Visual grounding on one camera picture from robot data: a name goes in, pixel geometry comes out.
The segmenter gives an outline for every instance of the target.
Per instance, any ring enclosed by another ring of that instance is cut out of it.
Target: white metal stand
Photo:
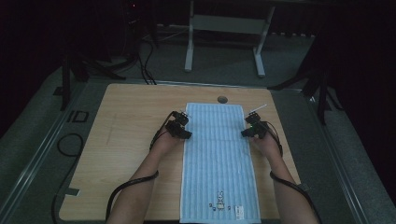
[[[271,7],[266,20],[241,19],[230,17],[194,15],[194,1],[190,4],[190,29],[189,45],[187,46],[186,63],[184,69],[190,72],[192,69],[192,55],[194,53],[193,32],[194,30],[208,30],[220,32],[232,32],[241,34],[260,35],[261,39],[257,47],[253,48],[259,77],[264,77],[264,66],[262,65],[262,46],[268,34],[268,28],[274,15],[275,7]]]

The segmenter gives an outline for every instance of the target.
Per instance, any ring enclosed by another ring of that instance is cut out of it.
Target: hand
[[[249,141],[268,160],[272,159],[273,157],[279,157],[279,158],[282,157],[280,155],[279,147],[278,147],[275,139],[268,132],[265,134],[263,139],[260,139],[260,138],[257,138],[257,137],[250,137]]]
[[[162,157],[175,148],[177,144],[184,141],[184,139],[172,137],[172,135],[165,128],[160,130],[158,136],[159,137],[155,141],[151,151],[159,152]]]

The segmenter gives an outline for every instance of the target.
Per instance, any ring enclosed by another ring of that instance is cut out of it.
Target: folded cloth
[[[261,223],[241,105],[188,103],[180,223]]]

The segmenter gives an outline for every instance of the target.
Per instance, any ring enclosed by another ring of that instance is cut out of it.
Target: wooden tabletop
[[[127,181],[149,152],[149,144],[168,114],[185,110],[186,103],[229,105],[244,112],[267,105],[257,113],[276,128],[284,160],[297,183],[297,174],[271,92],[266,89],[110,84],[99,107],[78,167],[70,183],[78,196],[66,195],[60,211],[63,220],[104,220],[111,192]],[[262,218],[278,218],[273,180],[267,160],[252,148]],[[146,220],[179,220],[183,146],[162,161]]]

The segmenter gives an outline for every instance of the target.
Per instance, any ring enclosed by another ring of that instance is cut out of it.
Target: white tag
[[[244,206],[236,206],[235,207],[235,214],[236,214],[236,220],[242,220],[245,219],[244,215]]]

